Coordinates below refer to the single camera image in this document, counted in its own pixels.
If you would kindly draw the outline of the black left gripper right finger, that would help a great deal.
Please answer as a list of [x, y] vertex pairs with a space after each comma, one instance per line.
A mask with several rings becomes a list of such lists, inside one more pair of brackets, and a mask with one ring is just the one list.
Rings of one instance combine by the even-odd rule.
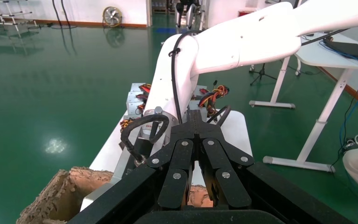
[[208, 127], [211, 136], [201, 133], [197, 139], [195, 182], [206, 187], [215, 205], [245, 209], [252, 201], [240, 177], [254, 163], [245, 116], [231, 111], [221, 127], [198, 124], [198, 129]]

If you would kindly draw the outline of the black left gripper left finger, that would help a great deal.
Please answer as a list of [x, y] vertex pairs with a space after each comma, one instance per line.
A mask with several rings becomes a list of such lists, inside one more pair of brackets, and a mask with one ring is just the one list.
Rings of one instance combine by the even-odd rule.
[[187, 204], [196, 150], [196, 111], [186, 112], [186, 122], [171, 129], [169, 143], [151, 159], [159, 159], [148, 184], [147, 205], [151, 210], [180, 210]]

